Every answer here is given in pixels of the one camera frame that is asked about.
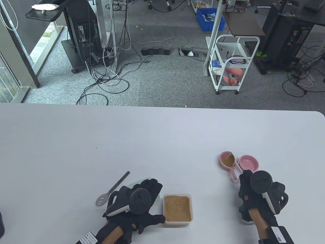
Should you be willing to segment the person's right hand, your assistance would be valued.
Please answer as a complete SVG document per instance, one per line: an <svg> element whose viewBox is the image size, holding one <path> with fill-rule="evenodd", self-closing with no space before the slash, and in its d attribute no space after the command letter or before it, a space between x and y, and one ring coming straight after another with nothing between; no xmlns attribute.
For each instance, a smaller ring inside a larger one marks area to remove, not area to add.
<svg viewBox="0 0 325 244"><path fill-rule="evenodd" d="M268 224L272 223L272 212L270 211L267 201L261 194L256 193L251 187L251 177L253 173L250 170L244 170L239 176L240 189L239 198L243 200L243 204L239 207L239 213L241 213L242 219L250 222L253 221L249 214L249 210L257 209L262 219Z"/></svg>

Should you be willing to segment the person's left hand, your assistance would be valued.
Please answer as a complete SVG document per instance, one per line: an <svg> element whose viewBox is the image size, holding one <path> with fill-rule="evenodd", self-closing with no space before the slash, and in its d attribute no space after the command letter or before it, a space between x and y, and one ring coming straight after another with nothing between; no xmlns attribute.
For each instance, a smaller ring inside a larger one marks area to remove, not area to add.
<svg viewBox="0 0 325 244"><path fill-rule="evenodd" d="M157 196L159 195L162 184L154 178L144 180L140 184L133 186L132 191L143 188L151 195L150 208L153 206ZM135 215L129 212L122 212L112 217L107 217L107 223L102 227L95 236L98 243L114 244L114 243L131 243L132 233L138 231L142 234L144 229L151 225L165 223L164 215L151 215L149 210L146 210L140 215Z"/></svg>

